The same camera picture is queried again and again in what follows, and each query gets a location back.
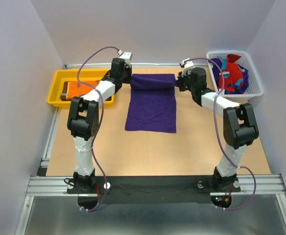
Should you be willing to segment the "orange towel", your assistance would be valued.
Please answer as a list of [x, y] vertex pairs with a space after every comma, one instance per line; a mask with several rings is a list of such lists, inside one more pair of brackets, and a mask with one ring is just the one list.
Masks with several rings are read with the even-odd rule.
[[90, 92], [93, 87], [96, 87], [99, 84], [98, 80], [95, 81], [87, 81], [89, 85], [79, 83], [78, 81], [69, 81], [67, 83], [67, 90], [65, 91], [65, 98], [67, 100], [72, 99], [75, 96], [82, 96]]

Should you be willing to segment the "brown towel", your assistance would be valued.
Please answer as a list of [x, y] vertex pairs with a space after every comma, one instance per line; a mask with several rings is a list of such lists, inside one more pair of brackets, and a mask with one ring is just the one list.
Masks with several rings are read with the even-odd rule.
[[70, 98], [70, 96], [69, 96], [69, 81], [66, 81], [66, 82], [64, 82], [64, 85], [63, 85], [63, 90], [62, 90], [62, 92], [61, 93], [67, 93], [68, 95], [67, 96], [61, 96], [60, 95], [60, 99], [62, 100], [62, 101], [69, 101], [69, 100], [71, 100], [71, 98]]

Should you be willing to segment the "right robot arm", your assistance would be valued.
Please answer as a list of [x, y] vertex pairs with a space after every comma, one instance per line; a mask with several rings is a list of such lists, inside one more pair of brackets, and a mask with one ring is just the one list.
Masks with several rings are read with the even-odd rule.
[[192, 67], [178, 73], [179, 91], [189, 91], [201, 107], [213, 111], [217, 141], [222, 158], [215, 167], [209, 186], [216, 191], [232, 187], [245, 151], [259, 136], [253, 107], [230, 101], [207, 87], [206, 71]]

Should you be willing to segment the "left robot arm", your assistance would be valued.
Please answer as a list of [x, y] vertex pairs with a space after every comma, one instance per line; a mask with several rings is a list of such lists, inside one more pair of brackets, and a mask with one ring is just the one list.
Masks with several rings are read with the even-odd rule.
[[67, 128], [74, 139], [76, 167], [72, 178], [66, 178], [68, 193], [91, 193], [98, 186], [95, 183], [93, 163], [94, 139], [99, 131], [101, 118], [99, 108], [104, 108], [104, 101], [115, 95], [123, 84], [129, 84], [132, 78], [131, 54], [126, 53], [111, 62], [111, 69], [97, 85], [87, 82], [92, 90], [71, 100]]

